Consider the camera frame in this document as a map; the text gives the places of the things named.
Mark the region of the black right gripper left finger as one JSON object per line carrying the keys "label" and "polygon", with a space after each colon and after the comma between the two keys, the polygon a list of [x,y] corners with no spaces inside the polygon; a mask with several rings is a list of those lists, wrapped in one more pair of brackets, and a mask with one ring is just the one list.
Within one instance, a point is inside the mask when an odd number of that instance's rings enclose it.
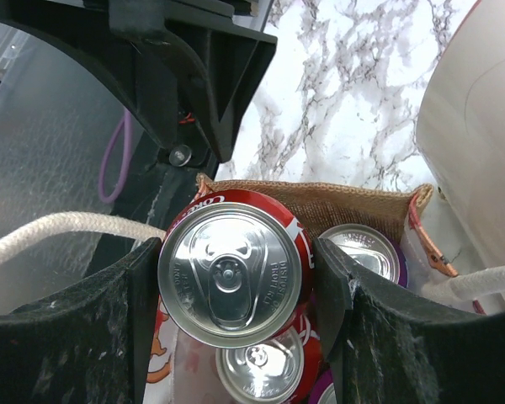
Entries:
{"label": "black right gripper left finger", "polygon": [[161,247],[0,316],[0,403],[142,402]]}

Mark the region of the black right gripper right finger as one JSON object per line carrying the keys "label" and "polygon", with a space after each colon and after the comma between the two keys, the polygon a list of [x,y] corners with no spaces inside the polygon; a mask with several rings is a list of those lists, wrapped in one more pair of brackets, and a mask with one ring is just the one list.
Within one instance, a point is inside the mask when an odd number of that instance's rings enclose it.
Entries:
{"label": "black right gripper right finger", "polygon": [[313,242],[322,352],[340,403],[505,403],[505,312],[414,295]]}

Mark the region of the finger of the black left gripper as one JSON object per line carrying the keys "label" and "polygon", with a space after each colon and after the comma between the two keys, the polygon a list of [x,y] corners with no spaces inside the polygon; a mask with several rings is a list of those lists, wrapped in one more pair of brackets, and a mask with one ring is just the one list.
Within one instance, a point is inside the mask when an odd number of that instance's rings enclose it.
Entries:
{"label": "finger of the black left gripper", "polygon": [[180,143],[185,110],[220,162],[231,158],[277,45],[233,14],[223,1],[0,1],[0,23],[79,63],[158,146]]}

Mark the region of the purple Fanta can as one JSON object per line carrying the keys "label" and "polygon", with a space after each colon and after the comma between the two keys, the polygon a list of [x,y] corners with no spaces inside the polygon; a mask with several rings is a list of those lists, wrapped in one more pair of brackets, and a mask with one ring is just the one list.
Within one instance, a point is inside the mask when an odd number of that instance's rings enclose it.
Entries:
{"label": "purple Fanta can", "polygon": [[342,224],[324,231],[320,238],[330,240],[372,272],[404,288],[408,286],[407,261],[401,248],[376,229]]}

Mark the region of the red Coca-Cola can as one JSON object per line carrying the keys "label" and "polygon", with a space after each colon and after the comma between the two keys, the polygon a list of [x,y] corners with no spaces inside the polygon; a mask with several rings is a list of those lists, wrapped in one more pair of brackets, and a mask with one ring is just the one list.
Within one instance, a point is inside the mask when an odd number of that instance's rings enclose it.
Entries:
{"label": "red Coca-Cola can", "polygon": [[311,294],[311,239],[278,200],[215,191],[180,212],[158,261],[162,303],[190,337],[242,348],[294,325]]}
{"label": "red Coca-Cola can", "polygon": [[219,348],[219,379],[238,403],[300,403],[323,366],[316,325],[302,314],[286,332],[246,348]]}

